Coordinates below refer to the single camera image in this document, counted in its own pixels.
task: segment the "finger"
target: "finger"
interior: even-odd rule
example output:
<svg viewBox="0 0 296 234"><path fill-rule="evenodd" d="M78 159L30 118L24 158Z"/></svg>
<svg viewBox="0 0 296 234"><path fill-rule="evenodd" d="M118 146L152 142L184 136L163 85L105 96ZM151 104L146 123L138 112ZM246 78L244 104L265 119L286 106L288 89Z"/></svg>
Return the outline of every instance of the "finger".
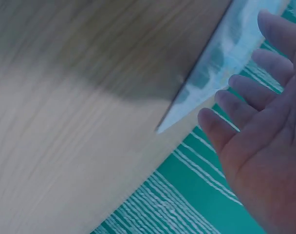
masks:
<svg viewBox="0 0 296 234"><path fill-rule="evenodd" d="M225 120L207 108L199 111L198 122L218 154L237 133Z"/></svg>
<svg viewBox="0 0 296 234"><path fill-rule="evenodd" d="M287 58L269 50L258 49L252 54L253 61L285 87L294 75L293 64Z"/></svg>
<svg viewBox="0 0 296 234"><path fill-rule="evenodd" d="M234 75L229 79L229 86L257 111L262 111L275 99L277 94L260 83L244 76Z"/></svg>
<svg viewBox="0 0 296 234"><path fill-rule="evenodd" d="M258 113L253 107L227 90L219 90L215 95L215 101L240 130Z"/></svg>
<svg viewBox="0 0 296 234"><path fill-rule="evenodd" d="M296 24L268 11L260 11L258 23L264 37L293 62L296 54Z"/></svg>

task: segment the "striped cloth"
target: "striped cloth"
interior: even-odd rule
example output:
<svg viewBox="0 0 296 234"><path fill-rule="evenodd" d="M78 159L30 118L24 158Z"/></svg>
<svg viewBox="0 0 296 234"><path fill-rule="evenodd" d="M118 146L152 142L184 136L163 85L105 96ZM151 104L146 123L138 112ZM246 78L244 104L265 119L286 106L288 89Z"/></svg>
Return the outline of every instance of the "striped cloth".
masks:
<svg viewBox="0 0 296 234"><path fill-rule="evenodd" d="M296 23L296 0L282 15ZM274 51L268 42L261 48ZM241 75L281 92L276 81L249 62ZM215 105L213 110L226 119ZM215 150L199 127L93 234L261 234L229 188Z"/></svg>

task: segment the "hand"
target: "hand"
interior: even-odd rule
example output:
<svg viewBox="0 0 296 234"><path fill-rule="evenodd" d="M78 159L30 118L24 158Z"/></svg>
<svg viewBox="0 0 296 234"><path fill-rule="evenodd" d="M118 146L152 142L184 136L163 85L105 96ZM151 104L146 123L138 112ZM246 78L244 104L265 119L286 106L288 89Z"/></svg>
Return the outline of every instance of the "hand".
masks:
<svg viewBox="0 0 296 234"><path fill-rule="evenodd" d="M251 215L270 233L296 233L296 25L266 11L259 14L266 39L287 58L257 50L252 58L283 87L278 95L259 83L232 76L216 93L237 132L209 109L199 112L225 176Z"/></svg>

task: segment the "wooden cutting board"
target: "wooden cutting board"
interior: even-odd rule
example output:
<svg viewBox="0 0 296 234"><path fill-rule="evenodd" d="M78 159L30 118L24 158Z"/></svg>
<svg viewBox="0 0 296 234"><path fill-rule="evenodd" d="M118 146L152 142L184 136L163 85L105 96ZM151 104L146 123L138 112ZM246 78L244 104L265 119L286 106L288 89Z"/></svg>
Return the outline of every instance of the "wooden cutting board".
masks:
<svg viewBox="0 0 296 234"><path fill-rule="evenodd" d="M89 233L149 176L196 124L155 133L229 3L0 1L0 234Z"/></svg>

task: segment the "teal surface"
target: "teal surface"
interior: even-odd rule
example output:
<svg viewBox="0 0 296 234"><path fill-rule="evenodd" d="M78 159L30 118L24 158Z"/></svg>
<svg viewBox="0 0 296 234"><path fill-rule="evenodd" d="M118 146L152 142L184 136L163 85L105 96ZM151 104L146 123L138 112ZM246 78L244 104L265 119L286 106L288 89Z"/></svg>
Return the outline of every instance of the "teal surface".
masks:
<svg viewBox="0 0 296 234"><path fill-rule="evenodd" d="M283 17L296 22L296 0ZM274 50L268 42L262 48ZM241 75L276 92L279 85L249 62ZM219 115L227 116L218 106ZM262 234L231 192L218 157L199 127L184 139L167 160L93 234L223 233Z"/></svg>

